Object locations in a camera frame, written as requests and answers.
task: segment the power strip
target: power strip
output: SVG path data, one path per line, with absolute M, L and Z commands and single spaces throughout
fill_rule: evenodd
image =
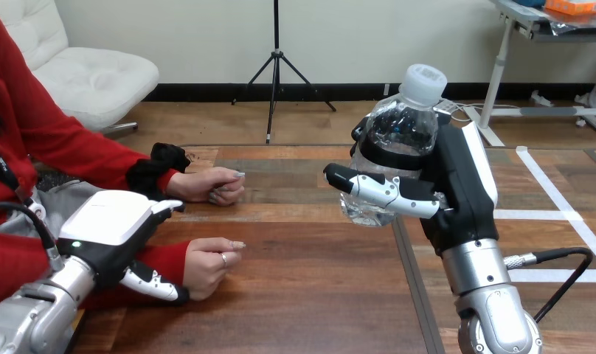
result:
M 459 109 L 459 105 L 450 100 L 443 100 L 434 107 L 436 112 L 444 114 L 453 114 L 457 109 Z

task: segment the red sweater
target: red sweater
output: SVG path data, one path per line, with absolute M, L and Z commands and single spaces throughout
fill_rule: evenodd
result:
M 128 189 L 125 173 L 138 159 L 148 157 L 86 130 L 67 117 L 28 69 L 20 50 L 0 21 L 0 154 L 18 182 L 29 192 L 37 173 L 27 154 L 71 176 L 106 189 Z M 174 170 L 158 181 L 165 189 Z M 18 201 L 0 182 L 0 201 Z M 0 224 L 5 220 L 0 213 Z M 167 279 L 183 280 L 187 243 L 147 247 L 138 259 Z M 46 269 L 46 256 L 37 239 L 0 235 L 0 301 L 26 283 L 38 279 Z M 124 288 L 105 291 L 90 298 L 86 307 L 147 302 Z

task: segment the white desk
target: white desk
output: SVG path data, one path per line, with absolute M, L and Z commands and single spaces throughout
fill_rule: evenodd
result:
M 505 22 L 505 33 L 502 36 L 500 51 L 496 57 L 493 74 L 489 82 L 489 90 L 482 107 L 481 114 L 475 108 L 465 107 L 468 117 L 478 126 L 481 134 L 491 146 L 505 146 L 500 138 L 489 128 L 490 117 L 546 117 L 546 116 L 576 116 L 583 117 L 587 123 L 596 128 L 596 108 L 560 107 L 560 108 L 496 108 L 492 109 L 496 101 L 496 94 L 505 70 L 511 34 L 519 32 L 530 41 L 553 43 L 596 42 L 596 34 L 567 34 L 552 35 L 543 31 L 548 23 L 542 12 L 518 5 L 511 0 L 491 0 L 500 11 L 500 18 Z

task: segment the black scrunchie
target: black scrunchie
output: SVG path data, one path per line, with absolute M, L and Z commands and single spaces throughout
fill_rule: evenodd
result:
M 146 195 L 153 201 L 162 201 L 166 196 L 157 187 L 157 180 L 170 168 L 185 172 L 190 160 L 185 150 L 178 146 L 157 142 L 150 153 L 150 159 L 139 159 L 128 169 L 126 181 L 132 192 Z

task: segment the human hand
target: human hand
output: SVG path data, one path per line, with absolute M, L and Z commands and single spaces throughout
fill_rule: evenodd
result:
M 190 299 L 200 301 L 211 296 L 226 273 L 239 263 L 244 248 L 245 243 L 222 237 L 190 241 L 183 273 L 183 286 L 190 291 Z
M 225 207 L 244 194 L 245 177 L 224 167 L 212 167 L 199 173 L 176 173 L 167 184 L 166 193 L 189 202 L 208 201 Z

